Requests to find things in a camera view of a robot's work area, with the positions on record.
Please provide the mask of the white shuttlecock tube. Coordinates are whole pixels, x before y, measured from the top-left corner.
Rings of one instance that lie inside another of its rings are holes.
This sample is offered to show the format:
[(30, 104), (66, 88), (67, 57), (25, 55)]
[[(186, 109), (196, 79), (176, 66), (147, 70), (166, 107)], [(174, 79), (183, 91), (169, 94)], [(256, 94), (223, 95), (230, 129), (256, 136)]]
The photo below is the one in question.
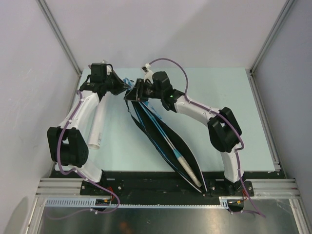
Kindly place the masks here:
[(96, 107), (87, 143), (89, 149), (98, 150), (100, 148), (107, 110), (107, 101), (108, 97), (103, 97), (99, 105)]

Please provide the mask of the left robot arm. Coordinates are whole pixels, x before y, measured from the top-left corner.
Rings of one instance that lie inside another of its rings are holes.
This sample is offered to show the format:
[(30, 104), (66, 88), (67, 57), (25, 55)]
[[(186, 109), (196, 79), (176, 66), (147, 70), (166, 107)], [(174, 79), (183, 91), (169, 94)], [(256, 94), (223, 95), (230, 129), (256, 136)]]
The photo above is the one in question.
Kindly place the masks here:
[(77, 90), (78, 100), (66, 118), (47, 131), (51, 159), (63, 175), (77, 173), (83, 179), (92, 181), (91, 190), (104, 194), (108, 183), (101, 179), (102, 169), (89, 159), (89, 147), (84, 136), (91, 113), (99, 109), (107, 93), (119, 95), (129, 85), (122, 81), (112, 64), (100, 62), (90, 65), (91, 73)]

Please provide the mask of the blue racket bag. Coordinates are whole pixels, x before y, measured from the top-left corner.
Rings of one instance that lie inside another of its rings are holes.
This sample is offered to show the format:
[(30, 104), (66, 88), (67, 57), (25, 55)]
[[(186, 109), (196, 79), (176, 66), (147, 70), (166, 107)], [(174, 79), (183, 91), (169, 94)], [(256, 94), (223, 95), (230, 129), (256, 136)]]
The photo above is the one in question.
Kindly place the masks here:
[(187, 143), (171, 129), (149, 102), (125, 101), (136, 126), (147, 136), (166, 163), (196, 191), (208, 188), (200, 165)]

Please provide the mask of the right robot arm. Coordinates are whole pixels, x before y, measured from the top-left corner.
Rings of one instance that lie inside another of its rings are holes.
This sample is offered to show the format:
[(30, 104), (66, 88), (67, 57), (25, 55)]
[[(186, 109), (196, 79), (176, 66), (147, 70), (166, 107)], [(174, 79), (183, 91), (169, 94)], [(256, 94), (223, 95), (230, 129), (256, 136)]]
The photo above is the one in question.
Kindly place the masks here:
[(168, 111), (186, 115), (208, 128), (210, 143), (220, 152), (223, 166), (225, 191), (237, 195), (242, 191), (243, 172), (238, 151), (244, 148), (241, 128), (231, 111), (216, 109), (197, 103), (184, 92), (174, 89), (165, 72), (156, 72), (151, 78), (136, 81), (124, 78), (128, 85), (124, 100), (131, 104), (132, 120), (147, 136), (167, 164), (196, 191), (206, 193), (208, 188), (200, 165), (186, 142), (171, 129), (154, 110), (149, 99), (160, 99)]

